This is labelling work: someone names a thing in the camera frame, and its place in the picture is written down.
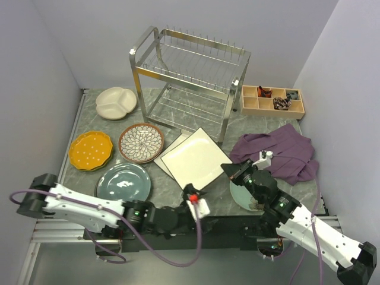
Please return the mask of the white square plate black rim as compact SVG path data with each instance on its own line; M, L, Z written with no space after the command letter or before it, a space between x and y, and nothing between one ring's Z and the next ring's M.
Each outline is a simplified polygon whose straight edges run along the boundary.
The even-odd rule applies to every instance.
M167 162L181 189L192 183L196 189L202 190L223 174L221 164L232 161L200 127L170 152Z

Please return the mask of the light green plate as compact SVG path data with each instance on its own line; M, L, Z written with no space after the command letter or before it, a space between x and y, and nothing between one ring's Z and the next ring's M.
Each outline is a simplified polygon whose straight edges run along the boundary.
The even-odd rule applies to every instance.
M252 194L244 187L235 185L230 182L230 193L233 200L240 207L248 211L262 211L263 206L258 204L258 201L252 196Z

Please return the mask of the cream square plate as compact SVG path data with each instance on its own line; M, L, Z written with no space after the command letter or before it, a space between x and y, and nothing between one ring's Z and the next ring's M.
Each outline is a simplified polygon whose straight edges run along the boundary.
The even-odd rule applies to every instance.
M181 133L180 136L178 136L161 154L159 154L153 160L153 162L155 162L155 164L172 179L174 179L174 177L171 173L167 159L170 152L173 151L177 146L181 145L189 136L190 135L188 133Z

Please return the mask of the dark teal round plate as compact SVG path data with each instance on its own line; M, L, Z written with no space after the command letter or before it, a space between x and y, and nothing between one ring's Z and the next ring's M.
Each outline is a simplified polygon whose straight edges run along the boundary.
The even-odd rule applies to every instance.
M138 164L120 163L99 179L97 197L113 201L146 201L151 192L148 172Z

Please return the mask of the floral patterned plate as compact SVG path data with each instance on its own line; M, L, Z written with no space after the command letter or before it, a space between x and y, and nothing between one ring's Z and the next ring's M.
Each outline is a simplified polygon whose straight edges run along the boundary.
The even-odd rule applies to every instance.
M154 159L160 154L163 148L163 141L134 141L122 140L119 143L121 155L128 161L134 163L145 163Z
M146 163L154 160L164 146L161 130L150 123L131 125L118 140L118 149L123 158L133 163Z

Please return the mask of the orange dotted scalloped plate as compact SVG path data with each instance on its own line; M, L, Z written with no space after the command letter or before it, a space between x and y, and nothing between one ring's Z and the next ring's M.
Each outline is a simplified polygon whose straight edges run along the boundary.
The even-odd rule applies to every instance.
M79 135L68 150L69 162L76 169L92 169L100 166L112 154L112 140L102 131L88 131Z

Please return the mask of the cream divided plate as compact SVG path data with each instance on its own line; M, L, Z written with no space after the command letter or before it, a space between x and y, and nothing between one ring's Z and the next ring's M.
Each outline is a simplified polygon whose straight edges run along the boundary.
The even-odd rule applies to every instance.
M137 105L137 97L130 89L112 87L96 98L97 114L108 120L119 120L131 113Z

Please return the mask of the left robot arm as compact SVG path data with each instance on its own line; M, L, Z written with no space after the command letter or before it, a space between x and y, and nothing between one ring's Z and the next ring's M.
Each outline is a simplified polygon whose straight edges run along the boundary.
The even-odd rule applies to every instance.
M178 207L157 208L152 202L111 201L81 194L57 182L53 174L33 179L17 213L34 219L65 219L110 239L123 232L171 235L191 229L210 214L210 208L192 185L185 188Z

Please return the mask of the steel dish rack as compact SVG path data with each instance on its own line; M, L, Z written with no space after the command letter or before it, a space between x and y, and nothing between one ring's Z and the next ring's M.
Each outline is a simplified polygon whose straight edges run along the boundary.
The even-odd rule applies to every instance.
M144 122L187 133L203 128L222 145L250 58L229 42L150 26L129 50Z

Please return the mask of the purple cloth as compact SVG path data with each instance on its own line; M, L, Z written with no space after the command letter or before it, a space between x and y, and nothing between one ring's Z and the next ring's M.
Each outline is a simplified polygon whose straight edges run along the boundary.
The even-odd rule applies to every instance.
M257 161L260 151L272 151L274 157L267 170L273 177L290 185L315 179L319 163L313 159L311 139L300 135L293 125L286 124L268 134L245 134L232 148L230 159L241 163Z

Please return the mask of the wooden compartment tray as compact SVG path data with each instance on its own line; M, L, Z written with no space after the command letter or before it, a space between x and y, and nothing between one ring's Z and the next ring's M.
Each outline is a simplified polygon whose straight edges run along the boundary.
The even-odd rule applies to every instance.
M259 86L252 85L244 85L242 87L242 95L240 98L241 114L290 118L297 120L301 120L305 115L302 93L299 89L263 87L271 88L273 94L272 98L262 98L258 97L258 87ZM289 91L297 91L299 93L299 100L291 100L292 105L289 110L275 110L273 106L273 98L281 97L286 99L286 93Z

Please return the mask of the patterned cloth item in tray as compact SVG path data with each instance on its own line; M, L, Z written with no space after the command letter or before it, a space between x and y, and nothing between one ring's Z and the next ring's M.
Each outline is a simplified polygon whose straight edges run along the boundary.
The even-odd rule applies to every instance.
M289 110L292 102L290 99L285 99L281 97L273 98L273 106L275 110Z

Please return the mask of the orange black item in tray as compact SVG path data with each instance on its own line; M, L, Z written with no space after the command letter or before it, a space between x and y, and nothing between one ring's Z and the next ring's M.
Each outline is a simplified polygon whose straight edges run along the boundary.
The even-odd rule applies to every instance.
M271 88L258 87L258 97L262 98L272 98L273 91Z

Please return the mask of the grey item in tray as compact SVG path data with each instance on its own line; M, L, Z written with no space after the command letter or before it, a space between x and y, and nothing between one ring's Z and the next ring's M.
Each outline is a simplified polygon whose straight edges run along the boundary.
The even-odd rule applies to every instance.
M299 100L299 93L297 91L289 91L286 93L286 97L289 100Z

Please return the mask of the aluminium rail frame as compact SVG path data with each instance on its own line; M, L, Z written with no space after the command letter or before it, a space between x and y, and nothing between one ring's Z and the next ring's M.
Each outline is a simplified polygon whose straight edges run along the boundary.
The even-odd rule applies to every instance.
M124 129L142 122L142 113L137 107L124 119L118 121L103 119L95 110L96 97L100 93L100 89L84 89L71 137L76 138L90 130L101 130L109 135L112 142L116 144ZM180 91L177 88L165 91L163 97L152 113L163 117L166 122L175 126L174 128L159 127L163 131L165 147L168 147L180 135L181 123L185 124L184 132L186 134L199 126L203 127L213 138L219 134L224 113L221 100L207 95ZM241 115L239 111L231 112L222 149L226 153L230 153L238 137L242 134L270 132L285 124L291 124L296 131L300 131L300 125L296 119L246 116ZM120 152L115 150L112 159L104 168L93 172L82 172L75 169L69 160L65 159L58 180L75 191L94 195L101 175L112 166L125 161ZM178 184L154 162L148 162L143 166L152 181L149 201L159 207L177 206L181 199L181 189ZM260 214L258 211L245 210L234 202L225 175L221 175L210 183L205 190L207 192L206 199L214 216L257 217ZM86 241L83 234L83 228L77 224L45 219L37 221L31 241L33 243L79 243Z

